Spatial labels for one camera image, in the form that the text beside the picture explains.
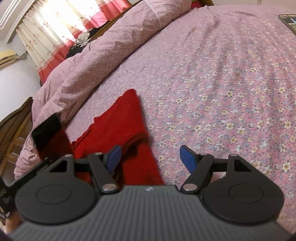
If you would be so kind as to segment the red knitted garment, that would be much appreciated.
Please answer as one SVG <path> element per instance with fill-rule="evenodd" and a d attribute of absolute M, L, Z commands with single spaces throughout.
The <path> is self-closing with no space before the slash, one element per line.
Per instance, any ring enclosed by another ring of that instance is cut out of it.
<path fill-rule="evenodd" d="M 107 153 L 121 147 L 118 165 L 108 162 L 108 171 L 119 175 L 123 185 L 163 185 L 153 157 L 149 134 L 142 117 L 140 100 L 134 89 L 127 90 L 76 141 L 70 142 L 57 114 L 33 129 L 33 143 L 41 160 L 57 160 L 66 154 L 86 158 L 95 152 Z"/>

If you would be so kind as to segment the pile of dark clothes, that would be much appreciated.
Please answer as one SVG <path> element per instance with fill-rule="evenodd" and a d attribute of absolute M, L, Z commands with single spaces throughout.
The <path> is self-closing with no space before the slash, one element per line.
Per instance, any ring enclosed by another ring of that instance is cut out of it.
<path fill-rule="evenodd" d="M 91 38 L 94 35 L 95 33 L 92 33 L 91 31 L 81 33 L 75 40 L 75 43 L 70 47 L 69 52 L 66 55 L 66 59 L 73 57 L 77 53 L 81 53 L 82 50 L 89 44 Z"/>

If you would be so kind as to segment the pink floral bed sheet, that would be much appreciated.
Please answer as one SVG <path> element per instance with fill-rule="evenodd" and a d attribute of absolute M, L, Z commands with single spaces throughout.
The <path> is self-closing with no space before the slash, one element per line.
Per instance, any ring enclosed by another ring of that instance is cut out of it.
<path fill-rule="evenodd" d="M 282 189 L 278 222 L 295 232 L 295 34 L 285 13 L 228 5 L 178 18 L 102 82 L 68 126 L 70 140 L 132 88 L 166 184 L 188 177 L 181 145 L 239 154 Z"/>

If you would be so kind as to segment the pink floral duvet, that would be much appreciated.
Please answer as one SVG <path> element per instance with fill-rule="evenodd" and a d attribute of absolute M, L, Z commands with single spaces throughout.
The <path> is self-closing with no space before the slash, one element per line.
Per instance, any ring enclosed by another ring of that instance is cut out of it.
<path fill-rule="evenodd" d="M 58 113 L 76 141 L 127 90 L 142 107 L 163 182 L 185 140 L 197 94 L 189 51 L 190 1 L 141 1 L 81 53 L 62 62 L 37 92 L 33 125 Z"/>

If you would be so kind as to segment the wooden headboard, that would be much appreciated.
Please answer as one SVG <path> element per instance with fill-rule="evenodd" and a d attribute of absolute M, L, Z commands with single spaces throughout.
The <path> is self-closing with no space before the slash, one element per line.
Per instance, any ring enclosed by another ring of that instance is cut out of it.
<path fill-rule="evenodd" d="M 29 97 L 20 108 L 1 121 L 1 178 L 6 185 L 14 180 L 14 169 L 25 140 L 33 128 L 33 98 Z"/>

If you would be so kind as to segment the cream and pink curtain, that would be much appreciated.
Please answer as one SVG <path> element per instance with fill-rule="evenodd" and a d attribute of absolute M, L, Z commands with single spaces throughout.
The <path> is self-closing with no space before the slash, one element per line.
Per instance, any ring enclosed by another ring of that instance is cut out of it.
<path fill-rule="evenodd" d="M 35 1 L 16 33 L 32 58 L 40 82 L 66 59 L 82 32 L 99 28 L 119 16 L 131 3 L 125 0 Z"/>

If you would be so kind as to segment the wooden side cabinet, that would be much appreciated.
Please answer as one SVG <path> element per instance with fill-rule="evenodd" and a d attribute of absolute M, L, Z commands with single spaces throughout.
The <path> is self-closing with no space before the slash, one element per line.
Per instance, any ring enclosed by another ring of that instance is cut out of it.
<path fill-rule="evenodd" d="M 136 1 L 128 9 L 125 9 L 122 13 L 120 13 L 117 17 L 115 17 L 114 19 L 108 21 L 103 26 L 101 26 L 99 28 L 99 30 L 88 40 L 88 42 L 92 42 L 92 41 L 96 40 L 97 38 L 103 36 L 107 30 L 109 30 L 120 18 L 122 18 L 131 8 L 136 6 L 138 3 L 140 3 L 140 1 Z M 212 0 L 192 1 L 191 9 L 201 8 L 204 6 L 213 6 L 213 5 L 214 5 L 214 3 Z"/>

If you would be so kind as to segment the black smartphone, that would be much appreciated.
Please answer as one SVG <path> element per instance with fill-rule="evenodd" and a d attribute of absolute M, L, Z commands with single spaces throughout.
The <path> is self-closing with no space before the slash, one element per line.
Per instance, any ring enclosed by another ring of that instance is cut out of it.
<path fill-rule="evenodd" d="M 296 14 L 279 15 L 278 18 L 296 35 Z"/>

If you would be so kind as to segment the wall air conditioner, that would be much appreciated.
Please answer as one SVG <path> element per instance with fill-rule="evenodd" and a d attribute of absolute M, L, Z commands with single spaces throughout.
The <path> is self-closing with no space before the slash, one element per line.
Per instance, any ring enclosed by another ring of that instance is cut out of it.
<path fill-rule="evenodd" d="M 0 52 L 0 69 L 13 64 L 18 60 L 18 55 L 13 50 L 6 50 Z"/>

